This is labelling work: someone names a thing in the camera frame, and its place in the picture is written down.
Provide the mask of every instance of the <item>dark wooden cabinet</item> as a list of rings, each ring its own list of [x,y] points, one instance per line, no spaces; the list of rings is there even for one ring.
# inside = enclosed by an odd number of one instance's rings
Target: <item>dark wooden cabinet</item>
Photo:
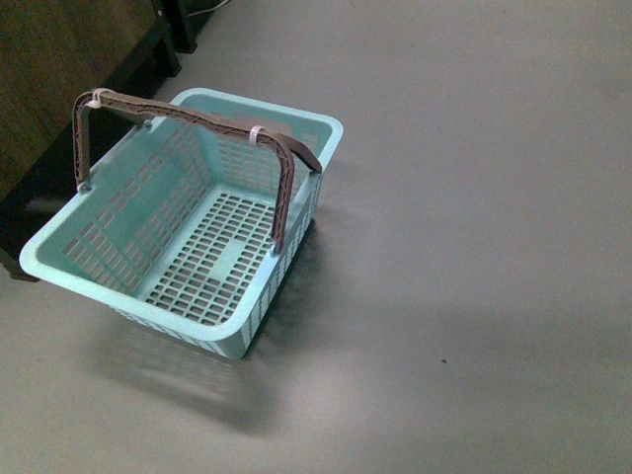
[[[0,263],[12,276],[40,225],[25,208],[61,166],[75,98],[120,88],[152,52],[165,74],[180,70],[162,9],[153,0],[0,2]]]

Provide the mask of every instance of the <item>basket handle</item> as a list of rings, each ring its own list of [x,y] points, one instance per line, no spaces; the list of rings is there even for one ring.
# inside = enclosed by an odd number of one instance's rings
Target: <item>basket handle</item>
[[[203,112],[187,109],[173,104],[140,99],[109,89],[95,89],[79,96],[75,101],[72,114],[72,131],[74,145],[75,180],[77,191],[90,191],[90,133],[88,116],[91,109],[105,108],[132,116],[138,119],[166,117],[198,124],[204,128],[224,136],[232,136],[249,140],[251,143],[266,145],[271,148],[280,164],[278,189],[276,193],[275,218],[273,220],[272,238],[274,253],[279,253],[283,246],[285,223],[291,199],[292,180],[294,178],[294,153],[312,171],[321,173],[322,166],[314,154],[300,141],[278,133],[227,118],[219,118]]]

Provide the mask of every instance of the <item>floor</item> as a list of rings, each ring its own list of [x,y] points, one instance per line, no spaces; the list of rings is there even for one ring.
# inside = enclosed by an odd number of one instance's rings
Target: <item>floor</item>
[[[0,272],[0,471],[629,472],[630,18],[230,2],[157,97],[339,119],[316,225],[235,362]]]

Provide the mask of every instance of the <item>black furniture leg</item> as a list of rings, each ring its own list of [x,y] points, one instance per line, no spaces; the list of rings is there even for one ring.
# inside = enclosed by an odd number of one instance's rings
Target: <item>black furniture leg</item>
[[[2,248],[0,248],[0,264],[7,269],[9,277],[12,279],[21,279],[22,281],[40,281],[39,278],[30,276],[22,268],[20,264],[14,260],[9,254],[7,254]]]
[[[161,38],[154,46],[154,56],[160,73],[165,76],[176,77],[182,69],[171,39],[168,37]]]
[[[163,0],[162,2],[176,51],[191,53],[196,50],[198,44],[189,20],[187,3],[187,0]]]

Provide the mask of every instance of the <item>shopping basket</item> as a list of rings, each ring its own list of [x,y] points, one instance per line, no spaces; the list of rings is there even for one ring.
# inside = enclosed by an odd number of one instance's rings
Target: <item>shopping basket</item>
[[[100,107],[140,125],[90,168],[88,114]],[[73,133],[78,194],[27,243],[24,270],[243,356],[312,219],[341,124],[207,89],[171,104],[96,89],[77,99]]]

